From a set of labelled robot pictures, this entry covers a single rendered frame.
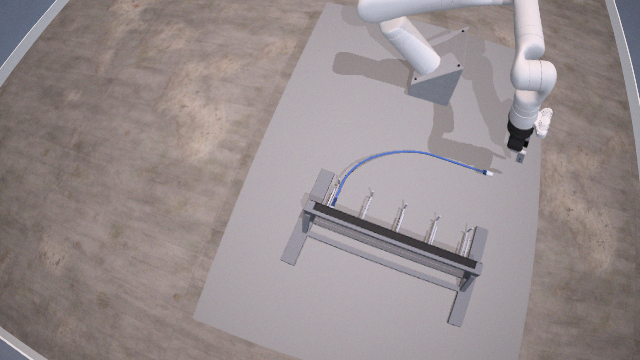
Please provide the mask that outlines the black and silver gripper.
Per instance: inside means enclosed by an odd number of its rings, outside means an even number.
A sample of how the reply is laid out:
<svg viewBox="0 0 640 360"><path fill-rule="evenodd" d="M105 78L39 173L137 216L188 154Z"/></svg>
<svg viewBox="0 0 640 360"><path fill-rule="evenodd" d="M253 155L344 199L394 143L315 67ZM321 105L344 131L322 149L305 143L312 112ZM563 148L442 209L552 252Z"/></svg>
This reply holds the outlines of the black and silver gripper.
<svg viewBox="0 0 640 360"><path fill-rule="evenodd" d="M539 114L539 115L538 115ZM552 117L552 109L544 108L531 118L519 116L513 109L513 104L508 114L507 128L510 133L507 147L517 154L516 162L522 164L530 137L535 130L538 138L545 138ZM527 138L527 139L526 139Z"/></svg>

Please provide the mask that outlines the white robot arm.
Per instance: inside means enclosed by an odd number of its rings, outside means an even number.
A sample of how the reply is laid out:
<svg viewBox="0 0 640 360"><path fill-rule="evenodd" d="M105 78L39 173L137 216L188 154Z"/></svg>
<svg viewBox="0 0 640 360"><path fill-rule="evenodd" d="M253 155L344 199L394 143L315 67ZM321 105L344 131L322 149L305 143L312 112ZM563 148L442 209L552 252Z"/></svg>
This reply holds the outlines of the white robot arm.
<svg viewBox="0 0 640 360"><path fill-rule="evenodd" d="M514 5L513 109L521 117L534 117L557 79L555 66L539 60L545 44L538 0L358 0L357 14L365 22L378 23L417 73L427 75L438 67L440 57L406 16L490 5Z"/></svg>

